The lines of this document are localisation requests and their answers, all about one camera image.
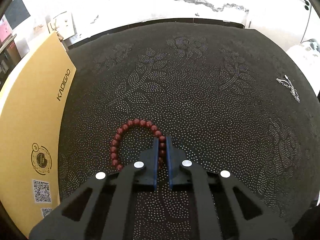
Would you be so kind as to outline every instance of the peeling paint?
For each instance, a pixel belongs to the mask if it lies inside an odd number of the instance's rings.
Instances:
[[[96,19],[98,19],[99,18],[99,15],[97,15],[97,17],[93,20],[93,22],[91,22],[90,24],[93,24],[93,23],[95,23],[96,22]]]
[[[235,8],[237,10],[242,10],[242,11],[245,11],[245,12],[248,12],[249,9],[246,9],[244,8],[244,6],[242,5],[236,5],[234,3],[226,3],[224,4],[222,7],[214,7],[213,4],[205,1],[205,0],[183,0],[184,2],[187,2],[187,3],[194,3],[194,4],[203,4],[204,6],[207,6],[209,7],[212,11],[214,12],[222,12],[225,8]]]

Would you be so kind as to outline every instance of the red bead bracelet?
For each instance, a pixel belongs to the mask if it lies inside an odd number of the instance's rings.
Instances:
[[[129,130],[133,126],[140,126],[140,127],[147,127],[150,128],[151,131],[153,132],[153,135],[155,137],[159,138],[159,160],[158,164],[159,167],[161,167],[163,163],[163,159],[166,156],[166,138],[165,136],[162,135],[161,131],[158,130],[158,127],[156,125],[153,125],[152,122],[148,121],[146,122],[145,120],[140,120],[140,119],[135,119],[135,120],[129,120],[127,123],[122,125],[118,130],[116,135],[113,137],[111,140],[111,147],[110,147],[110,159],[112,166],[115,166],[118,171],[121,171],[123,168],[123,165],[119,161],[119,156],[117,154],[118,152],[118,147],[120,145],[120,140],[122,138],[122,135],[124,132]]]

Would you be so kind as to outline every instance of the circular logo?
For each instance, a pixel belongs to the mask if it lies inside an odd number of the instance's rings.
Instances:
[[[31,162],[33,169],[40,175],[50,173],[52,160],[49,151],[36,143],[32,145]]]

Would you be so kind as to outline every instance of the silver chain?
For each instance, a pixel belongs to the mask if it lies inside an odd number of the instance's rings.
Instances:
[[[288,80],[284,80],[284,79],[279,79],[279,78],[277,78],[277,81],[280,83],[280,84],[282,84],[282,85],[284,85],[285,87],[287,87],[287,88],[290,88],[290,90],[291,90],[291,94],[294,96],[294,98],[298,101],[298,103],[300,102],[300,99],[299,99],[299,95],[298,95],[298,93],[297,93],[297,90],[296,89],[294,89],[294,87],[293,87],[293,85],[292,85],[292,83],[291,83],[291,81],[289,80],[289,78],[287,77],[287,75],[284,75],[284,77]]]

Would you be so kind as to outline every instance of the white door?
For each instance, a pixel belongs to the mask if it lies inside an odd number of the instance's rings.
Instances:
[[[257,0],[245,28],[256,29],[287,51],[301,42],[310,7],[304,0]]]

